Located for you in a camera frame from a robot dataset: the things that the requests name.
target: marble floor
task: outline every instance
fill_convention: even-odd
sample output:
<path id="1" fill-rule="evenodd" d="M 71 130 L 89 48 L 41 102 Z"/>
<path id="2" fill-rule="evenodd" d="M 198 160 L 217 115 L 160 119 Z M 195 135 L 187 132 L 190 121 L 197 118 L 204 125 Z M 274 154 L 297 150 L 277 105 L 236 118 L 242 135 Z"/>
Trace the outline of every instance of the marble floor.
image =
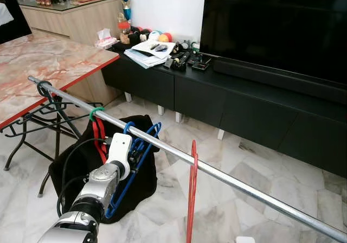
<path id="1" fill-rule="evenodd" d="M 110 103 L 107 113 L 120 118 L 149 114 L 162 122 L 163 141 L 189 153 L 197 141 L 199 158 L 332 226 L 347 232 L 347 181 L 322 169 L 277 153 L 259 144 L 225 133 L 189 117 L 175 122 L 175 113 L 157 114 L 157 106 L 141 98 L 124 97 Z M 72 114 L 81 114 L 72 107 Z M 76 123 L 83 131 L 87 119 Z M 53 155 L 54 133 L 41 131 L 28 140 Z M 49 161 L 23 146 L 9 171 L 2 167 L 17 138 L 0 136 L 0 242 L 37 242 L 57 219 L 57 196 L 51 180 L 37 198 Z M 61 150 L 74 142 L 63 136 Z M 185 242 L 189 166 L 172 155 L 156 154 L 157 191 L 118 223 L 101 225 L 100 243 Z M 193 242 L 232 243 L 237 236 L 252 236 L 256 243 L 331 243 L 308 227 L 272 210 L 251 197 L 209 177 L 197 176 Z"/>

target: wooden cabinet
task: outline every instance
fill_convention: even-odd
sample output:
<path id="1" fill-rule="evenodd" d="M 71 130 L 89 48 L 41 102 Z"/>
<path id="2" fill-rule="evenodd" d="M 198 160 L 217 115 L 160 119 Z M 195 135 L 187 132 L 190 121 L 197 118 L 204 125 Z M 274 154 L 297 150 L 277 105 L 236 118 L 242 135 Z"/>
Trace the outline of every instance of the wooden cabinet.
<path id="1" fill-rule="evenodd" d="M 66 10 L 20 5 L 29 26 L 35 30 L 60 35 L 73 41 L 94 45 L 97 31 L 111 29 L 113 36 L 119 36 L 118 13 L 123 10 L 120 0 L 103 0 Z M 78 82 L 67 90 L 70 94 L 88 101 L 104 104 L 112 101 L 119 92 L 106 86 L 101 71 Z"/>

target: flat screen tv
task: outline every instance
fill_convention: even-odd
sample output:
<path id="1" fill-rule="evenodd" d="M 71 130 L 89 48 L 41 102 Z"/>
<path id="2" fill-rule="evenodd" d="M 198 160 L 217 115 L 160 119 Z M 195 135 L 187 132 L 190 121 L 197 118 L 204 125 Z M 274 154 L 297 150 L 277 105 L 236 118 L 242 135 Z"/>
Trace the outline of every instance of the flat screen tv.
<path id="1" fill-rule="evenodd" d="M 347 0 L 205 0 L 214 70 L 346 104 Z"/>

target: silver metal pole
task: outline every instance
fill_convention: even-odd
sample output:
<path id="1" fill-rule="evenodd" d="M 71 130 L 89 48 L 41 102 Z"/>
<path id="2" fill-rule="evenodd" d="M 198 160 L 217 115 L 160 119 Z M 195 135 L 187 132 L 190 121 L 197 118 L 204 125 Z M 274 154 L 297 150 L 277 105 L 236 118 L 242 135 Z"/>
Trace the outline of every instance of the silver metal pole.
<path id="1" fill-rule="evenodd" d="M 40 82 L 39 79 L 37 78 L 34 78 L 33 76 L 30 76 L 28 78 L 30 81 L 38 84 Z M 80 106 L 81 108 L 84 108 L 87 112 L 91 112 L 92 109 L 94 109 L 93 106 L 59 90 L 59 89 L 56 89 L 54 88 L 53 86 L 50 86 L 48 84 L 45 84 L 43 83 L 41 85 L 43 88 L 45 88 L 46 90 L 52 92 L 52 93 L 55 93 L 57 95 L 59 95 L 60 97 L 62 98 L 65 98 L 66 100 L 74 103 L 75 105 L 78 105 Z M 105 120 L 105 121 L 108 121 L 116 126 L 118 126 L 119 128 L 122 128 L 124 129 L 126 123 L 117 119 L 117 118 L 114 118 L 108 114 L 106 114 L 105 112 L 103 111 L 96 111 L 94 113 L 97 117 Z M 164 143 L 162 141 L 160 141 L 159 139 L 131 126 L 129 128 L 129 132 L 137 137 L 140 137 L 142 138 L 143 140 L 153 144 L 154 146 L 160 148 L 160 149 L 163 149 L 164 151 L 170 153 L 170 154 L 173 154 L 177 157 L 179 157 L 180 159 L 184 160 L 185 162 L 193 165 L 194 163 L 194 158 L 191 157 L 190 155 L 186 154 L 185 152 L 177 149 L 177 148 L 174 148 L 173 146 L 167 144 L 167 143 Z M 332 239 L 334 240 L 337 240 L 339 242 L 342 242 L 342 243 L 347 243 L 347 234 L 343 233 L 342 231 L 334 228 L 334 227 L 331 227 L 330 225 L 324 223 L 324 222 L 321 222 L 320 220 L 317 220 L 315 219 L 314 217 L 312 216 L 309 216 L 287 204 L 285 204 L 284 202 L 281 202 L 265 193 L 262 193 L 261 191 L 227 175 L 226 173 L 222 172 L 222 171 L 219 171 L 218 169 L 208 165 L 207 163 L 204 163 L 202 161 L 198 161 L 198 168 L 199 170 L 215 177 L 216 179 L 254 197 L 255 199 L 265 203 L 266 205 L 270 206 L 271 208 L 295 219 L 295 220 L 298 220 L 300 222 L 302 222 L 303 224 L 317 230 L 318 232 L 321 232 L 329 237 L 331 237 Z"/>

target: tissue box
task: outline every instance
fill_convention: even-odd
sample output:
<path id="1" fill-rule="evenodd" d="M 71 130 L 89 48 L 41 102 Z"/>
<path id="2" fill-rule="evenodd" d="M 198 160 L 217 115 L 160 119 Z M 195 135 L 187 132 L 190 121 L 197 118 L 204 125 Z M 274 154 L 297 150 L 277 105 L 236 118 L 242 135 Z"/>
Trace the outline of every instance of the tissue box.
<path id="1" fill-rule="evenodd" d="M 117 42 L 118 42 L 117 38 L 108 37 L 106 39 L 102 39 L 102 40 L 96 41 L 94 46 L 97 47 L 97 48 L 100 48 L 100 49 L 109 49 L 109 48 L 112 47 L 112 45 L 114 45 Z"/>
<path id="2" fill-rule="evenodd" d="M 99 40 L 95 42 L 95 47 L 100 49 L 109 49 L 113 44 L 117 43 L 117 39 L 111 36 L 110 29 L 105 28 L 97 33 Z"/>

